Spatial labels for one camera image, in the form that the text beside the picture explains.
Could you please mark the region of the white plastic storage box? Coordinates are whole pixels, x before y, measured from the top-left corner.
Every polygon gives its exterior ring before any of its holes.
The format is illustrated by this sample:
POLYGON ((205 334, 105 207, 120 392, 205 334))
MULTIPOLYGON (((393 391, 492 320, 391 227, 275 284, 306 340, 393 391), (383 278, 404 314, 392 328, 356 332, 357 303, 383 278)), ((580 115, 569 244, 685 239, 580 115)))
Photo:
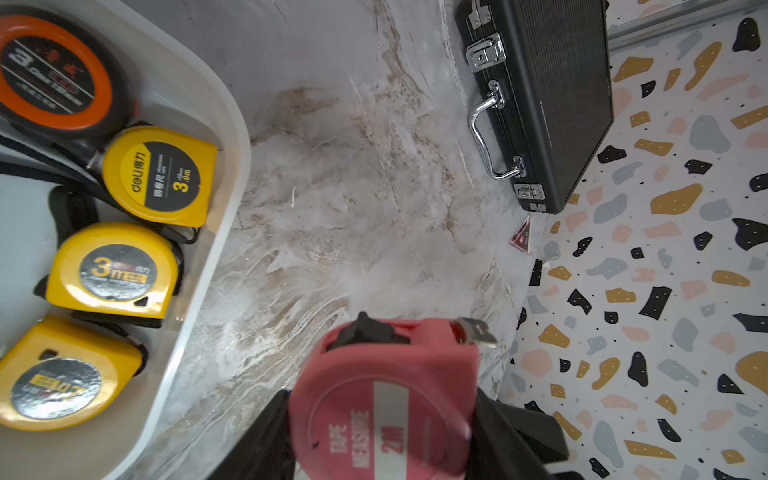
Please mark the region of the white plastic storage box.
POLYGON ((243 197, 243 116, 119 1, 1 5, 1 475, 146 450, 243 197))

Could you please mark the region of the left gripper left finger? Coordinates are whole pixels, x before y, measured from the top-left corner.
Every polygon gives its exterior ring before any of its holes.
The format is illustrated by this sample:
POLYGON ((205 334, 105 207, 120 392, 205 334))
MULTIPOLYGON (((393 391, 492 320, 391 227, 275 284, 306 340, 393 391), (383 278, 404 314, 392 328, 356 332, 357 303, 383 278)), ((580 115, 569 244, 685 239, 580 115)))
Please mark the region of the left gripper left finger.
POLYGON ((289 423, 289 390, 278 391, 210 480, 292 480, 294 452, 289 423))

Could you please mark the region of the black orange tape measure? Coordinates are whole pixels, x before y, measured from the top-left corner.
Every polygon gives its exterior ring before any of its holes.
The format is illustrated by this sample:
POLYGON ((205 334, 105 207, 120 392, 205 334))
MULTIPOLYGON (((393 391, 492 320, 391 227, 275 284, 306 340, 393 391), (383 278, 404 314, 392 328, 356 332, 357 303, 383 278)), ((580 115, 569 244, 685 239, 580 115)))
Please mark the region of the black orange tape measure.
POLYGON ((1 116, 38 135, 109 138, 134 113, 124 69, 96 37, 50 11, 1 7, 1 116))

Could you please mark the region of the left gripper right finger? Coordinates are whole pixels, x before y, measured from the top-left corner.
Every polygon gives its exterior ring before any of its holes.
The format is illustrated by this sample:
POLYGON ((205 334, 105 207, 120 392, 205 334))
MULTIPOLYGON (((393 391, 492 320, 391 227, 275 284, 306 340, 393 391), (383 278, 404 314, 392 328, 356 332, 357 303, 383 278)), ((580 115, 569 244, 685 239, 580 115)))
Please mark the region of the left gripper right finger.
POLYGON ((551 473, 569 450, 554 417, 518 408, 477 391, 467 461, 469 479, 580 479, 575 471, 551 473))

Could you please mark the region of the pink tape measure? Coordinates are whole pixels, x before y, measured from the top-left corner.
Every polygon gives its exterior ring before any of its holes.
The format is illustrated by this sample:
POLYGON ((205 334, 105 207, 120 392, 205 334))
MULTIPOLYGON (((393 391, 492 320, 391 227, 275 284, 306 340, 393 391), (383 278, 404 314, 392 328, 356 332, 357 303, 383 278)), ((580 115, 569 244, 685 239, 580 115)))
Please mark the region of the pink tape measure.
POLYGON ((462 479, 486 322, 357 318, 325 335, 289 399, 311 479, 462 479))

